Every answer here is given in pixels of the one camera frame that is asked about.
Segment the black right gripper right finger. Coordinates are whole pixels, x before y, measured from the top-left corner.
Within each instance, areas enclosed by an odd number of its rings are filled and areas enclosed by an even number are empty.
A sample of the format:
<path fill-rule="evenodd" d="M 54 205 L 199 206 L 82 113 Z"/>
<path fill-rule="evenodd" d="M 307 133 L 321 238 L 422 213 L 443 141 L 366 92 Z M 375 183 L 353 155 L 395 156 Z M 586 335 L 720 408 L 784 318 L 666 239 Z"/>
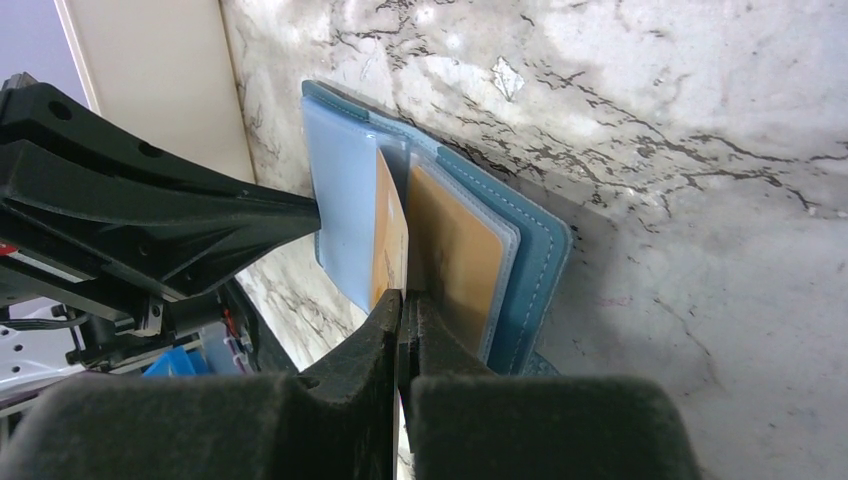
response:
<path fill-rule="evenodd" d="M 402 394 L 419 479 L 697 479 L 682 417 L 655 383 L 502 376 L 410 292 Z"/>

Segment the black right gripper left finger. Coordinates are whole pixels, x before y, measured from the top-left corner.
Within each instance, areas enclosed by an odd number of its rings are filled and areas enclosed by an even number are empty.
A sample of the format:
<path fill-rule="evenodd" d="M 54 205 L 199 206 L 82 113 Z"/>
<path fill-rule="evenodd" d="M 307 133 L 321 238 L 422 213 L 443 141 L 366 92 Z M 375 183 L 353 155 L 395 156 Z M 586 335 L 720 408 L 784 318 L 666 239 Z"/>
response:
<path fill-rule="evenodd" d="M 402 296 L 299 374 L 84 375 L 50 388 L 5 479 L 392 479 Z"/>

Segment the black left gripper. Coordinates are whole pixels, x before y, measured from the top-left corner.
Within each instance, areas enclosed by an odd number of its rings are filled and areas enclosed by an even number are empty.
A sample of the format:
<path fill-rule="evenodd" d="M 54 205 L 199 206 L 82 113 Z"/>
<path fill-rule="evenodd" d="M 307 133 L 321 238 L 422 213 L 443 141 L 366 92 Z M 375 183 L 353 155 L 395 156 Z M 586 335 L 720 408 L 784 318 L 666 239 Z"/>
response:
<path fill-rule="evenodd" d="M 1 92 L 1 141 L 3 336 L 66 331 L 64 363 L 110 372 L 220 325 L 259 370 L 261 316 L 228 279 L 317 231 L 315 200 L 183 159 L 49 83 Z"/>

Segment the blue leather card holder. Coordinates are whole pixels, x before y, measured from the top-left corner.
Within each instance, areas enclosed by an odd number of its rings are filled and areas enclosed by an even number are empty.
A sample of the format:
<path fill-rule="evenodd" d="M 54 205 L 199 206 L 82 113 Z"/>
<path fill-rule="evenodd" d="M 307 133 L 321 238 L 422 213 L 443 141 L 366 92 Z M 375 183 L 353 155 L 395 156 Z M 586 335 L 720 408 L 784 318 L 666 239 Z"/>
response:
<path fill-rule="evenodd" d="M 552 375 L 536 343 L 573 246 L 555 215 L 413 125 L 306 80 L 321 215 L 315 257 L 364 311 L 429 293 L 459 342 L 503 375 Z"/>

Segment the gold credit card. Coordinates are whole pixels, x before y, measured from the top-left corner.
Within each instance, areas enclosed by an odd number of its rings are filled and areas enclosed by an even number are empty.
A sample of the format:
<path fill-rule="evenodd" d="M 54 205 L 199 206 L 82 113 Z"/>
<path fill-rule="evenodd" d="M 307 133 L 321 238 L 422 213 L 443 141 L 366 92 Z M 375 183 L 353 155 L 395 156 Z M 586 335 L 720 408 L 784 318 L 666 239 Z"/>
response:
<path fill-rule="evenodd" d="M 504 242 L 426 165 L 410 171 L 406 213 L 412 273 L 460 344 L 481 355 Z"/>
<path fill-rule="evenodd" d="M 397 187 L 380 149 L 376 153 L 375 228 L 370 300 L 374 307 L 389 289 L 404 292 L 408 271 L 408 226 Z"/>

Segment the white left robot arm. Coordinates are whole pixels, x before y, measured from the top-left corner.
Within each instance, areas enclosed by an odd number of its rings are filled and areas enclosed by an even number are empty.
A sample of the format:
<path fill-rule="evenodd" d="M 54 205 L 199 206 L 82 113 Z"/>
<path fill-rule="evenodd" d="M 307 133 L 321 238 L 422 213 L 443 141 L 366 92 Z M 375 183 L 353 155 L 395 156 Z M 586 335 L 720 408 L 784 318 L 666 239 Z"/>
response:
<path fill-rule="evenodd" d="M 1 88 L 1 413 L 85 371 L 289 370 L 237 275 L 312 199 L 197 165 L 21 73 Z"/>

